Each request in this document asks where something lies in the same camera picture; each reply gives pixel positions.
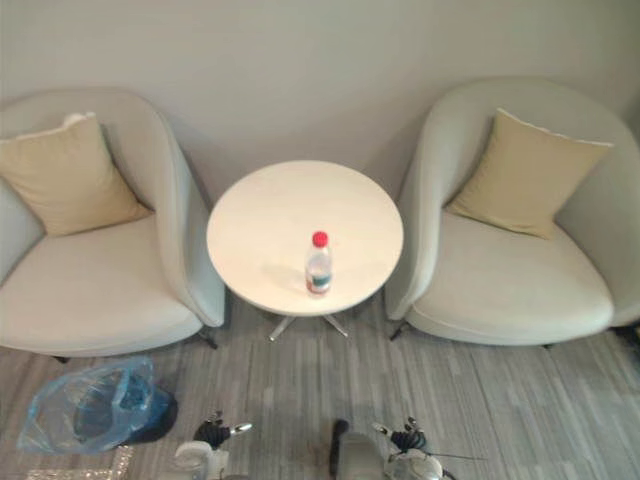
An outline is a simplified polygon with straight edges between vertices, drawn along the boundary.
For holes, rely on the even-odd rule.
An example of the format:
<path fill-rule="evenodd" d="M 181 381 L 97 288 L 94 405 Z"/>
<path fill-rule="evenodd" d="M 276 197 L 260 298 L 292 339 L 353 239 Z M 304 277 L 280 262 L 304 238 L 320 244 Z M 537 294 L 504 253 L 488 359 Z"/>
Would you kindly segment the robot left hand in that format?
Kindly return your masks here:
<path fill-rule="evenodd" d="M 207 443 L 213 450 L 217 450 L 233 436 L 246 433 L 252 429 L 251 423 L 240 423 L 235 426 L 227 426 L 223 421 L 223 411 L 216 410 L 210 415 L 194 434 L 195 441 Z"/>

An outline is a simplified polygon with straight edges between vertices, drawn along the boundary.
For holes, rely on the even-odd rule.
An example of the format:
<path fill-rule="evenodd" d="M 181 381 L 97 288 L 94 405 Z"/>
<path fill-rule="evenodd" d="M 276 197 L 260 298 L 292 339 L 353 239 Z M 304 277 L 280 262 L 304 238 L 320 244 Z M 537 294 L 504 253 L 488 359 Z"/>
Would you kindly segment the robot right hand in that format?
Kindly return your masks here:
<path fill-rule="evenodd" d="M 424 431 L 412 416 L 407 417 L 403 430 L 392 430 L 378 422 L 373 422 L 372 427 L 376 432 L 385 436 L 401 453 L 418 450 L 428 454 Z"/>

